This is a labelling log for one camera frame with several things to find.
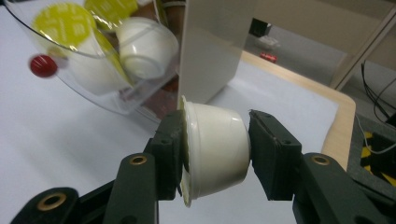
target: clear plastic container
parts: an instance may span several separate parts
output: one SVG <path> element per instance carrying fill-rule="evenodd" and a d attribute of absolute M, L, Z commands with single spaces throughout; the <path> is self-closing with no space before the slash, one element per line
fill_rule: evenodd
<path fill-rule="evenodd" d="M 136 1 L 5 0 L 5 6 L 56 62 L 56 76 L 81 96 L 124 115 L 144 106 L 161 118 L 161 108 L 176 109 L 179 44 L 164 18 L 131 17 L 142 8 Z"/>

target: red object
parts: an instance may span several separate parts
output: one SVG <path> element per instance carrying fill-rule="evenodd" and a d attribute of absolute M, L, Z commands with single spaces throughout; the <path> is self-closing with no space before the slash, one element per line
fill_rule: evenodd
<path fill-rule="evenodd" d="M 275 55 L 272 54 L 267 54 L 267 53 L 260 53 L 260 57 L 271 62 L 271 63 L 276 63 L 277 57 Z"/>
<path fill-rule="evenodd" d="M 30 61 L 30 70 L 38 77 L 51 77 L 58 71 L 58 65 L 50 56 L 40 54 Z"/>

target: red knob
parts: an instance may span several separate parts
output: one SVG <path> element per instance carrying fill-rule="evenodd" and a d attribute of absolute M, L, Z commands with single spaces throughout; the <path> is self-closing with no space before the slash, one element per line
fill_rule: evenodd
<path fill-rule="evenodd" d="M 51 77 L 58 70 L 58 65 L 50 56 L 39 54 L 30 61 L 30 70 L 38 77 Z"/>

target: table surface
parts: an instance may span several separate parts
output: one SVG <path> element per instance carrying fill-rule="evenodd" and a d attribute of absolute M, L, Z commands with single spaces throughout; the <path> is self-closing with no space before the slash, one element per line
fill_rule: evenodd
<path fill-rule="evenodd" d="M 0 223 L 8 223 L 45 189 L 67 186 L 83 195 L 112 180 L 122 158 L 141 152 L 158 124 L 138 113 L 108 112 L 59 78 L 32 76 L 27 62 L 36 49 L 4 7 L 0 27 Z M 322 152 L 346 169 L 354 102 L 254 55 L 243 52 L 242 60 L 338 104 Z M 180 198 L 160 202 L 160 209 L 161 223 L 295 222 L 291 203 L 267 202 L 252 171 L 242 184 L 194 201 L 191 209 Z"/>

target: gray floor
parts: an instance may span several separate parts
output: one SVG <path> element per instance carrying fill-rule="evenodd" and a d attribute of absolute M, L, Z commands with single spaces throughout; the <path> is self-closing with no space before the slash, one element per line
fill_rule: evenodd
<path fill-rule="evenodd" d="M 309 77 L 324 85 L 329 85 L 332 74 L 345 53 L 322 45 L 310 39 L 296 35 L 278 27 L 272 27 L 269 36 L 279 42 L 279 47 L 273 50 L 258 48 L 255 44 L 257 37 L 250 35 L 247 38 L 245 50 L 259 55 L 260 52 L 274 54 L 277 57 L 277 64 L 288 68 L 303 76 Z M 366 82 L 376 92 L 380 93 L 394 78 L 396 71 L 389 70 L 375 63 L 366 62 L 365 65 Z M 381 123 L 375 116 L 374 105 L 366 96 L 361 79 L 361 70 L 356 71 L 355 76 L 348 81 L 342 92 L 349 95 L 357 104 L 357 113 Z M 396 106 L 396 83 L 393 83 L 381 98 Z M 386 107 L 389 114 L 395 113 L 391 107 Z"/>

